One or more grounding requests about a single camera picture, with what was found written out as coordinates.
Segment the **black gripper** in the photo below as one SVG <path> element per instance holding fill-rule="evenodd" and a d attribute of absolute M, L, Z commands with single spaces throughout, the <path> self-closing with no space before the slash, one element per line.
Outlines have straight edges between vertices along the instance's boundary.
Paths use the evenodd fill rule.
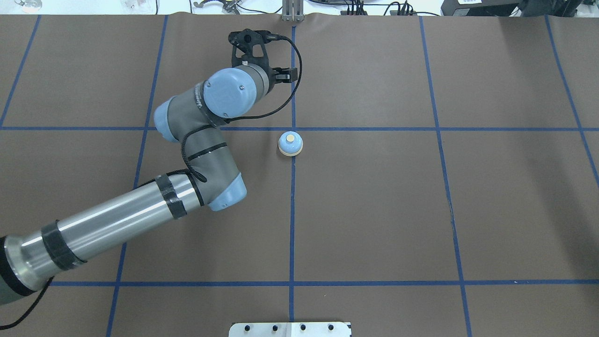
<path fill-rule="evenodd" d="M 298 69 L 295 67 L 270 68 L 268 70 L 268 80 L 270 85 L 294 83 L 298 80 Z"/>

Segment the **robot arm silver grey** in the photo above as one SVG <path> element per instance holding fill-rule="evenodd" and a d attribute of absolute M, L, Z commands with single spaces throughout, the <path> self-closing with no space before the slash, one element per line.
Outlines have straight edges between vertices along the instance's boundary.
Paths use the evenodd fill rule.
<path fill-rule="evenodd" d="M 156 130 L 180 145 L 186 167 L 32 234 L 2 237 L 1 303 L 40 292 L 57 274 L 204 205 L 217 212 L 240 202 L 248 190 L 220 128 L 246 119 L 274 85 L 298 85 L 301 78 L 301 68 L 244 63 L 159 105 Z"/>

